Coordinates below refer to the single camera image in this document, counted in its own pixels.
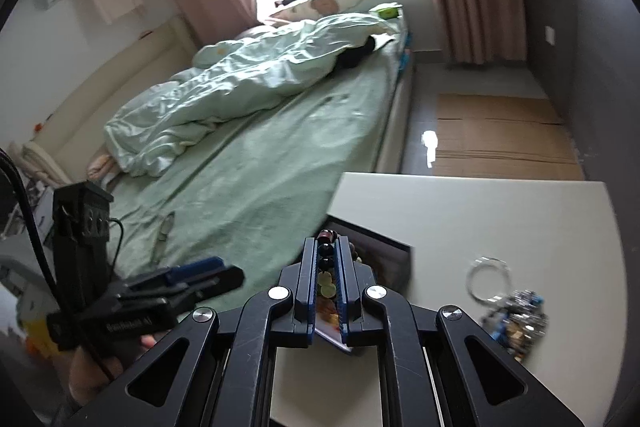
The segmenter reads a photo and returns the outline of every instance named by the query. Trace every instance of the white table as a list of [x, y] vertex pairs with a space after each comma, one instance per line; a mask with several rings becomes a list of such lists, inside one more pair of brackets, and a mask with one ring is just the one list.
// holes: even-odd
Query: white table
[[[527, 368], [586, 427], [601, 426], [625, 342], [626, 281], [604, 184], [348, 173], [329, 212], [414, 248], [407, 298], [433, 310], [485, 309], [465, 290], [470, 264], [497, 257], [516, 289], [545, 298], [546, 337]], [[279, 349], [271, 415], [286, 426], [382, 425], [374, 349], [350, 357], [316, 337]]]

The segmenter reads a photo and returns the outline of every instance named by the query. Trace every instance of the cardboard sheet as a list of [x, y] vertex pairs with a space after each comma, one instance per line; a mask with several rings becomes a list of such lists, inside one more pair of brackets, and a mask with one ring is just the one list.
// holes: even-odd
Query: cardboard sheet
[[441, 94], [439, 120], [512, 120], [519, 122], [562, 123], [551, 102], [545, 98], [514, 96], [476, 96]]
[[584, 179], [548, 100], [442, 94], [437, 115], [437, 176]]
[[438, 120], [436, 156], [471, 155], [575, 163], [561, 125], [505, 120]]
[[496, 158], [437, 158], [434, 176], [500, 178], [505, 180], [583, 181], [577, 164], [504, 160]]

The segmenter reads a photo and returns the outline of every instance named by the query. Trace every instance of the light green duvet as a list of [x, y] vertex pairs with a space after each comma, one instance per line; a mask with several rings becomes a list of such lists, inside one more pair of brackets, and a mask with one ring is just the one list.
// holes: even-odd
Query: light green duvet
[[[218, 311], [273, 285], [321, 225], [341, 174], [375, 163], [398, 74], [399, 31], [389, 28], [392, 41], [376, 36], [378, 49], [354, 70], [218, 124], [159, 178], [124, 176], [111, 207], [126, 230], [117, 272], [128, 277], [220, 256], [241, 267], [246, 281], [209, 303]], [[174, 226], [159, 250], [171, 212]]]
[[132, 176], [160, 176], [217, 124], [276, 107], [327, 76], [346, 48], [396, 32], [375, 14], [346, 13], [205, 46], [193, 68], [117, 111], [104, 127], [107, 149]]

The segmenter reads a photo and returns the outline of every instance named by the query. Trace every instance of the headboard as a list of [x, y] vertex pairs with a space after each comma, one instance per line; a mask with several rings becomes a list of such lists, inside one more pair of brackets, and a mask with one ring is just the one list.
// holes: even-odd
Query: headboard
[[104, 124], [147, 87], [189, 68], [196, 51], [184, 21], [178, 16], [168, 20], [108, 60], [66, 97], [22, 146], [18, 163], [46, 172], [56, 184], [86, 179], [88, 163], [104, 146]]

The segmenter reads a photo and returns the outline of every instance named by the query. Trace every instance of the black cable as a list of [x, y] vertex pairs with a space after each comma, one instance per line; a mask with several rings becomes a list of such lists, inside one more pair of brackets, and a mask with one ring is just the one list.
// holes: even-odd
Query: black cable
[[9, 183], [14, 190], [15, 198], [18, 201], [18, 206], [20, 206], [22, 218], [24, 219], [24, 225], [27, 228], [27, 233], [29, 234], [31, 248], [33, 248], [33, 253], [36, 256], [36, 260], [38, 261], [38, 265], [40, 266], [40, 270], [42, 271], [44, 280], [46, 281], [47, 286], [49, 286], [49, 290], [53, 295], [53, 298], [58, 303], [60, 311], [62, 311], [63, 315], [65, 315], [65, 318], [69, 325], [74, 329], [74, 333], [76, 334], [80, 345], [87, 353], [89, 353], [89, 356], [94, 359], [94, 362], [102, 370], [108, 380], [113, 381], [114, 378], [111, 374], [111, 371], [109, 371], [109, 368], [104, 364], [104, 362], [98, 355], [98, 352], [96, 351], [94, 345], [91, 343], [84, 330], [80, 327], [80, 324], [74, 316], [73, 311], [69, 307], [69, 304], [66, 302], [66, 299], [63, 297], [62, 293], [60, 293], [58, 286], [56, 285], [56, 281], [53, 279], [53, 275], [51, 273], [51, 270], [49, 269], [49, 263], [47, 262], [47, 257], [45, 256], [44, 249], [40, 241], [38, 227], [36, 226], [36, 222], [33, 219], [31, 205], [29, 204], [29, 198], [27, 197], [27, 191], [24, 189], [24, 184], [22, 183], [20, 172], [18, 172], [18, 169], [15, 167], [14, 162], [2, 148], [0, 148], [0, 170], [4, 172], [4, 175], [9, 180]]
[[120, 247], [122, 246], [122, 240], [124, 238], [124, 225], [122, 224], [121, 220], [116, 219], [115, 217], [110, 217], [109, 221], [111, 223], [116, 223], [116, 225], [120, 227], [120, 238], [118, 240], [118, 245], [116, 247], [116, 255], [113, 256], [113, 261], [111, 261], [111, 270], [109, 273], [109, 280], [111, 282], [111, 280], [113, 280], [113, 271], [116, 269], [116, 261], [118, 259], [118, 254], [120, 253]]

